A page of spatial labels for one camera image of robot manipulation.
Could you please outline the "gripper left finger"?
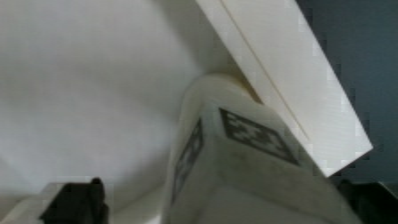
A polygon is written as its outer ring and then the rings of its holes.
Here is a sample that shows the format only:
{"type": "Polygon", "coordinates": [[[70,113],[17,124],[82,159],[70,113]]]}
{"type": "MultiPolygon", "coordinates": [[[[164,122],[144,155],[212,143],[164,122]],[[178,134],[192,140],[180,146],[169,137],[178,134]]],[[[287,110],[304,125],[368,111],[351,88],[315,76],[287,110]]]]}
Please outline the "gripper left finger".
{"type": "Polygon", "coordinates": [[[102,179],[50,183],[15,206],[6,224],[111,224],[102,179]]]}

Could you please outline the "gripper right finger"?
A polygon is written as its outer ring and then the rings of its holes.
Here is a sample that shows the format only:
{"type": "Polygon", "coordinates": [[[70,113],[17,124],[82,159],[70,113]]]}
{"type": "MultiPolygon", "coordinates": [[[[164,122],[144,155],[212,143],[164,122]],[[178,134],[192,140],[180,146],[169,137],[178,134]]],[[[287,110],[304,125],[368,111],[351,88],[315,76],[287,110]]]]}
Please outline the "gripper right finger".
{"type": "Polygon", "coordinates": [[[386,184],[343,180],[338,190],[363,224],[398,224],[398,195],[386,184]]]}

